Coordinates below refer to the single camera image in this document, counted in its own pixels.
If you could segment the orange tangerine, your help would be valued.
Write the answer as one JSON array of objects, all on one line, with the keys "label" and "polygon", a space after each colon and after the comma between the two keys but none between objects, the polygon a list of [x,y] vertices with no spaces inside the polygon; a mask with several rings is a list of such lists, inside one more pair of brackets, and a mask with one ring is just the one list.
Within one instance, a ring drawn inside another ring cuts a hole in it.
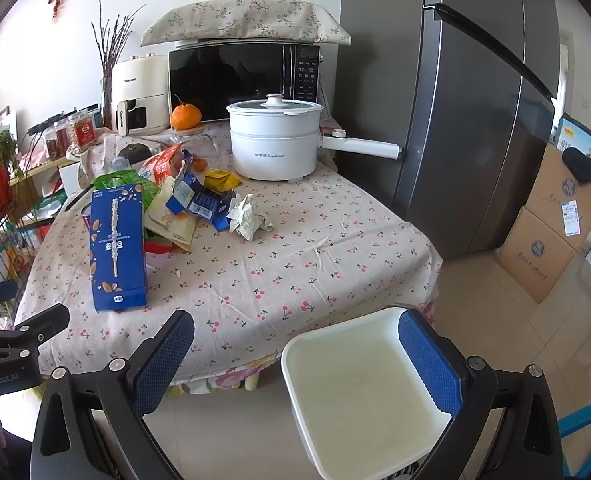
[{"label": "orange tangerine", "polygon": [[178,101],[170,114],[170,126],[176,131],[190,130],[199,126],[201,118],[198,107]]}]

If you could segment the dried branches vase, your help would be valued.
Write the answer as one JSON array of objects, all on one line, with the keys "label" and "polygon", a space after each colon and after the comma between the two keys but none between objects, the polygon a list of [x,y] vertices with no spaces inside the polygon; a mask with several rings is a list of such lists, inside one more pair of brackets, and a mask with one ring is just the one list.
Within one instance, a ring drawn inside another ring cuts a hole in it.
[{"label": "dried branches vase", "polygon": [[102,66],[102,123],[108,129],[112,127],[112,72],[132,34],[132,26],[137,13],[145,7],[139,6],[133,13],[119,14],[113,21],[104,18],[102,2],[98,1],[98,24],[92,23],[92,31]]}]

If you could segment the blue torn milk carton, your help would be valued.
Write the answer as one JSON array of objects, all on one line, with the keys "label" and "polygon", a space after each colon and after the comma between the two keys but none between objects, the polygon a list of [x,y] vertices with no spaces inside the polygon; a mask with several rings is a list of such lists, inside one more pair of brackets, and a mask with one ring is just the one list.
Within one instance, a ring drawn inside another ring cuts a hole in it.
[{"label": "blue torn milk carton", "polygon": [[206,220],[213,228],[222,232],[230,227],[230,204],[233,191],[216,192],[206,188],[189,169],[189,159],[182,161],[172,185],[172,194],[166,201],[166,208],[178,216],[182,212],[194,214]]}]

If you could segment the yellow crumpled wrapper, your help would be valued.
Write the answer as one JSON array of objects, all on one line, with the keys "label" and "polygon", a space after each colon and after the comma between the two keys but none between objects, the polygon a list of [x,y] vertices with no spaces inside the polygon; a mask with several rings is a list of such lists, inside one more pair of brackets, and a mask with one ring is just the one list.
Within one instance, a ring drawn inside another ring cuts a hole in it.
[{"label": "yellow crumpled wrapper", "polygon": [[242,180],[233,171],[209,169],[204,173],[204,186],[214,192],[226,193],[241,184]]}]

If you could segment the green plastic bag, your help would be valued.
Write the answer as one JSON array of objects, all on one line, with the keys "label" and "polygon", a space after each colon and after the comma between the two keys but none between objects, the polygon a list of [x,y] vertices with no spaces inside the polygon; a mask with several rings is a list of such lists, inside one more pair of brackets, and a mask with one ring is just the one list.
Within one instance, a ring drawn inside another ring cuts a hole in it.
[{"label": "green plastic bag", "polygon": [[159,185],[140,177],[134,169],[125,169],[103,174],[93,180],[95,190],[117,188],[122,185],[140,185],[142,187],[143,205],[147,209],[159,192]]}]

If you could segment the blue almond snack box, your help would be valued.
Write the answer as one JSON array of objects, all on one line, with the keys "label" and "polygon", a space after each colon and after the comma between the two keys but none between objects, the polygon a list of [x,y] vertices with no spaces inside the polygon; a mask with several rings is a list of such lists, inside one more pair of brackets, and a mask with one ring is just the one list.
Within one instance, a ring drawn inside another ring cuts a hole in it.
[{"label": "blue almond snack box", "polygon": [[145,307],[147,271],[141,185],[125,184],[93,193],[88,247],[95,310]]}]

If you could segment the upper cardboard box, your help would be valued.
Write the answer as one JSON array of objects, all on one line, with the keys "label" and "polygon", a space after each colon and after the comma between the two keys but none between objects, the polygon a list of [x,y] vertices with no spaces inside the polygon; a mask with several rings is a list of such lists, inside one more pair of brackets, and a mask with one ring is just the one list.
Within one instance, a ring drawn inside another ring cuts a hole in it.
[{"label": "upper cardboard box", "polygon": [[576,250],[591,232],[591,183],[576,180],[550,144],[525,206]]}]

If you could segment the white electric cooking pot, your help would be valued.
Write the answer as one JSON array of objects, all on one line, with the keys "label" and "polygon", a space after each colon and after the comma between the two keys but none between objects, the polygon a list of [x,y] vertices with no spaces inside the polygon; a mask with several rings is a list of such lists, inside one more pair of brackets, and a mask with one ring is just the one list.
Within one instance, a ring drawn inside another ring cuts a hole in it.
[{"label": "white electric cooking pot", "polygon": [[226,110],[234,169],[251,180],[302,179],[315,171],[321,148],[393,160],[402,153],[395,143],[351,138],[342,129],[326,136],[320,130],[323,105],[286,100],[279,93]]}]

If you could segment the black pouch on box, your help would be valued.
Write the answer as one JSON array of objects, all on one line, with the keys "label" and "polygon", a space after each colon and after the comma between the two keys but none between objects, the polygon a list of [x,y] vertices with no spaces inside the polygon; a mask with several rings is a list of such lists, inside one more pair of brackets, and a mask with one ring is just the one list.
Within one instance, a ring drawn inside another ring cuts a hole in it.
[{"label": "black pouch on box", "polygon": [[591,158],[577,148],[566,148],[562,152],[562,161],[577,182],[591,183]]}]

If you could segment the cherry print tablecloth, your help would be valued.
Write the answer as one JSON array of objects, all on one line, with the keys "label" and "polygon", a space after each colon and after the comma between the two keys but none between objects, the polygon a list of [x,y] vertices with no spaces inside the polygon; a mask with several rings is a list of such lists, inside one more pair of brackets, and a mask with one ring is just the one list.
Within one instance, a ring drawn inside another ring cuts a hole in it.
[{"label": "cherry print tablecloth", "polygon": [[124,312],[94,308],[81,207],[58,214],[16,314],[24,321],[53,304],[69,309],[68,327],[41,346],[42,372],[100,370],[183,309],[196,336],[173,384],[211,393],[276,363],[308,330],[389,306],[433,315],[443,264],[437,249],[328,162],[301,181],[248,181],[240,193],[254,197],[271,229],[244,240],[198,223],[188,250],[148,257],[147,304]]}]

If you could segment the cream paper bag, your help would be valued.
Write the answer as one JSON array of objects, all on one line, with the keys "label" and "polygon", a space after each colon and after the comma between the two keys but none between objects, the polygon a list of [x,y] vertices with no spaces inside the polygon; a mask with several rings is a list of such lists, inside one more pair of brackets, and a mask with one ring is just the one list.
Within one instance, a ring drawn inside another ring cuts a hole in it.
[{"label": "cream paper bag", "polygon": [[166,238],[177,247],[188,252],[198,219],[186,211],[173,214],[166,207],[166,202],[172,197],[174,179],[167,177],[160,185],[149,207],[144,213],[145,228],[154,234]]}]

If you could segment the white air fryer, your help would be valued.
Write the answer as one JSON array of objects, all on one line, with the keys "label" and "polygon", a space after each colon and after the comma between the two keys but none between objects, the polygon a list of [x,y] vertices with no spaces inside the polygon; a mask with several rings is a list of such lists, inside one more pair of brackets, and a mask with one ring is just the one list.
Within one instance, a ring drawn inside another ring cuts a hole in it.
[{"label": "white air fryer", "polygon": [[133,56],[112,72],[113,129],[120,136],[154,136],[169,128],[166,55]]}]

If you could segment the cardboard box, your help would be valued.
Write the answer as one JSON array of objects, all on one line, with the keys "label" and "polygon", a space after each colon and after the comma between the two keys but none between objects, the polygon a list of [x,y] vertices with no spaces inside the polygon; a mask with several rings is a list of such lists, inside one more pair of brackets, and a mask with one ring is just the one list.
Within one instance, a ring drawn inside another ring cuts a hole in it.
[{"label": "cardboard box", "polygon": [[498,264],[540,304],[575,255],[575,250],[527,208],[521,208]]},{"label": "cardboard box", "polygon": [[591,183],[576,180],[550,144],[525,206],[576,250],[591,232]]}]

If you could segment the grey refrigerator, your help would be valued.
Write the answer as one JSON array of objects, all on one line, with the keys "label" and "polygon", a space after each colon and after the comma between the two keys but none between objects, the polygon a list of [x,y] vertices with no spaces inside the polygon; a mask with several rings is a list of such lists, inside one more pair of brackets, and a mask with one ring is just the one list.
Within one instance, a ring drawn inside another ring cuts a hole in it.
[{"label": "grey refrigerator", "polygon": [[446,259],[501,246],[553,126],[555,0],[342,0],[332,115],[398,159],[341,153],[341,174]]}]

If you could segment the white paper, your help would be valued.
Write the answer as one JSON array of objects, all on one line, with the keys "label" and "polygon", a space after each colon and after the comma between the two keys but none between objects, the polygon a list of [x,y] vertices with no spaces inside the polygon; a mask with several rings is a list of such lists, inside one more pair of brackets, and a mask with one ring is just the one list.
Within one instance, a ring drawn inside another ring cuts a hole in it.
[{"label": "white paper", "polygon": [[256,207],[256,196],[236,193],[230,202],[226,216],[230,233],[236,233],[247,242],[252,242],[256,232],[271,232],[273,225],[266,214]]}]

